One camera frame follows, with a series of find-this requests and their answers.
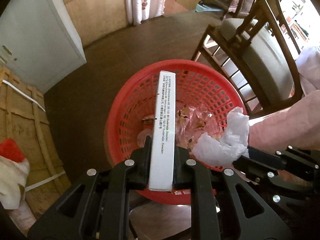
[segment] white strap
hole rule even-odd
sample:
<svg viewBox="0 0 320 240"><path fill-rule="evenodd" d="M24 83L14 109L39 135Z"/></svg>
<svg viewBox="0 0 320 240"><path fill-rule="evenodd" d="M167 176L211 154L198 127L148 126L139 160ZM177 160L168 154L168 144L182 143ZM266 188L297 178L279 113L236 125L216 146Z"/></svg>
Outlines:
<svg viewBox="0 0 320 240"><path fill-rule="evenodd" d="M12 87L14 90L16 90L18 93L22 94L25 98L28 98L29 100L31 100L32 102L35 102L43 111L45 111L45 109L37 102L35 101L33 98L27 96L24 92L20 91L19 89L17 89L14 85L12 85L10 82L6 81L6 80L2 80L3 83L7 84L8 86Z"/></svg>
<svg viewBox="0 0 320 240"><path fill-rule="evenodd" d="M43 185L43 184L46 184L46 183L49 182L49 181L54 180L54 179L57 178L57 177L60 177L61 175L65 174L65 173L66 173L65 171L62 171L62 172L60 172L60 173L58 173L58 174L56 174L56 175L53 175L53 176L50 177L50 178L47 178L47 179L45 179L45 180L43 180L43 181L40 181L40 182L38 182L38 183L36 183L36 184L33 184L33 185L31 185L31 186L28 186L28 187L26 187L24 190L25 190L25 192L27 192L27 191L29 191L29 190L32 190L32 189L34 189L34 188L36 188L36 187L39 187L39 186L41 186L41 185Z"/></svg>

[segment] wooden floor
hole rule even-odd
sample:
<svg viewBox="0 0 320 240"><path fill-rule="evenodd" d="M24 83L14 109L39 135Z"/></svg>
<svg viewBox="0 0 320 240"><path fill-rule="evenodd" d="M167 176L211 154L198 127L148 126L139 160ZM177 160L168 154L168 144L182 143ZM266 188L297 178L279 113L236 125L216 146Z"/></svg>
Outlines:
<svg viewBox="0 0 320 240"><path fill-rule="evenodd" d="M214 16L180 13L150 19L108 35L85 48L87 63L44 95L55 146L71 182L90 168L99 171L110 168L103 130L112 102L124 83L154 62L191 59L208 23L220 23ZM133 191L130 203L134 201L140 200ZM130 219L139 239L153 240L190 227L191 214L189 206L151 202L133 210Z"/></svg>

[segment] white plastic bag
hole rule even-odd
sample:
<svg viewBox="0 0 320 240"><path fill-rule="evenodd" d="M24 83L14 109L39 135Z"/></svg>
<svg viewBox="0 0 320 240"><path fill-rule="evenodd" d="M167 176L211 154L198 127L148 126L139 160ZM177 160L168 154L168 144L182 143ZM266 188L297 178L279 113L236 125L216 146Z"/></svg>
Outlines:
<svg viewBox="0 0 320 240"><path fill-rule="evenodd" d="M249 116L241 107L232 109L227 115L228 126L220 141L204 133L193 148L195 157L215 167L229 167L241 155L248 156Z"/></svg>

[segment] dark floor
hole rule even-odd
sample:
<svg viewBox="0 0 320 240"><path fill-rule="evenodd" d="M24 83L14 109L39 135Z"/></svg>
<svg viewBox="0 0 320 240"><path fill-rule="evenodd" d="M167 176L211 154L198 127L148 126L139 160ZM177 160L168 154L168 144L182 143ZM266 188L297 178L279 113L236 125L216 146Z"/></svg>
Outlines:
<svg viewBox="0 0 320 240"><path fill-rule="evenodd" d="M87 47L87 63L44 95L55 146L72 182L89 168L110 168L103 130L123 84L151 63L190 59L208 23L219 21L212 13L186 12L114 32Z"/></svg>

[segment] chair seat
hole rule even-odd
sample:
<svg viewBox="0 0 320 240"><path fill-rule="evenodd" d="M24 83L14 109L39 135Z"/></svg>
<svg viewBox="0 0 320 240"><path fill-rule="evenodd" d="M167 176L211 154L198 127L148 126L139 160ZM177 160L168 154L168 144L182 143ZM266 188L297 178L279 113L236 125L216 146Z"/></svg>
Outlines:
<svg viewBox="0 0 320 240"><path fill-rule="evenodd" d="M226 40L230 40L242 22L243 19L229 18L217 28ZM272 105L289 97L293 87L292 75L276 38L268 30L262 28L241 57Z"/></svg>

